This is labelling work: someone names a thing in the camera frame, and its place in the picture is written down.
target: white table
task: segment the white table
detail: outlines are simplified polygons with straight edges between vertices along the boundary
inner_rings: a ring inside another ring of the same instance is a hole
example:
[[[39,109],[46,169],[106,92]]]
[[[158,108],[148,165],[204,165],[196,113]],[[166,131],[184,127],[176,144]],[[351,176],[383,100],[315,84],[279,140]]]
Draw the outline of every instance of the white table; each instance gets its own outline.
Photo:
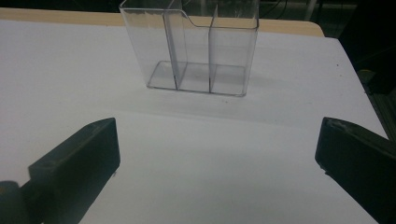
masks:
[[[81,223],[375,223],[315,162],[323,117],[386,136],[336,39],[259,33],[247,96],[149,90],[124,27],[0,21],[0,179],[117,120]]]

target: transparent box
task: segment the transparent box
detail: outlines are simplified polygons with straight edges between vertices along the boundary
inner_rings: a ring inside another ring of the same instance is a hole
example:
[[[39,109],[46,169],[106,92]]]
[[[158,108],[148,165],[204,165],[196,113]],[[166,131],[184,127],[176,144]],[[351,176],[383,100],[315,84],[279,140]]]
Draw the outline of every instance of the transparent box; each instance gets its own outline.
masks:
[[[246,95],[259,0],[125,0],[120,12],[149,88]]]

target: table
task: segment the table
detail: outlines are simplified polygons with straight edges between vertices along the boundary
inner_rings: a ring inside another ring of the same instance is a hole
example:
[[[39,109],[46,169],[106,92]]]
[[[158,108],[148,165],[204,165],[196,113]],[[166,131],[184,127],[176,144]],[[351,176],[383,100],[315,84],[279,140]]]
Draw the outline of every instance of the table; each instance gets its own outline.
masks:
[[[237,98],[147,89],[121,26],[0,31],[0,179],[117,120],[120,168],[81,223],[375,223],[314,159],[323,117],[386,136],[338,40],[259,32]]]

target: clear plastic container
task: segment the clear plastic container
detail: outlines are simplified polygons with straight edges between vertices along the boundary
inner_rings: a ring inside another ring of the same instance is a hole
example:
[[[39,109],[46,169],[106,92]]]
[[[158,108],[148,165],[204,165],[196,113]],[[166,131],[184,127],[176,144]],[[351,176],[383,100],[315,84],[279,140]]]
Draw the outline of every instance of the clear plastic container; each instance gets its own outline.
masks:
[[[244,96],[259,28],[258,1],[121,3],[147,86]]]

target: wooden table edge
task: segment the wooden table edge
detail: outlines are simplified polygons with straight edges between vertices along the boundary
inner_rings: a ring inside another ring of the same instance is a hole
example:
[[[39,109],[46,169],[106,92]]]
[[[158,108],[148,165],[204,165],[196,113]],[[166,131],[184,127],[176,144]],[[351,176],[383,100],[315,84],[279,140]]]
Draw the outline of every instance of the wooden table edge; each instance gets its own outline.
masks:
[[[124,22],[120,13],[61,11],[10,7],[0,7],[0,20],[124,26]],[[324,37],[321,28],[317,24],[310,21],[260,20],[259,31]]]

